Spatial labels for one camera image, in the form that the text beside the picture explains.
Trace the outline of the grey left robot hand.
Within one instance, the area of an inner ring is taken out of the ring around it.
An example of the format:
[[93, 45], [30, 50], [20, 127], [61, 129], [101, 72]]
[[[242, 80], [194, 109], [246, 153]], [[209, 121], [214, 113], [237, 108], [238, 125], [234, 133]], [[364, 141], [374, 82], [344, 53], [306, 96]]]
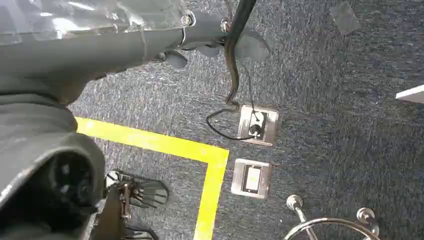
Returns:
[[88, 82], [150, 62], [183, 68], [183, 51], [224, 50], [238, 108], [237, 58], [267, 59], [270, 48], [246, 26], [255, 6], [228, 19], [185, 10], [177, 0], [3, 0], [0, 3], [0, 237], [155, 240], [127, 225], [130, 206], [167, 203], [159, 180], [105, 172], [102, 151], [68, 106]]

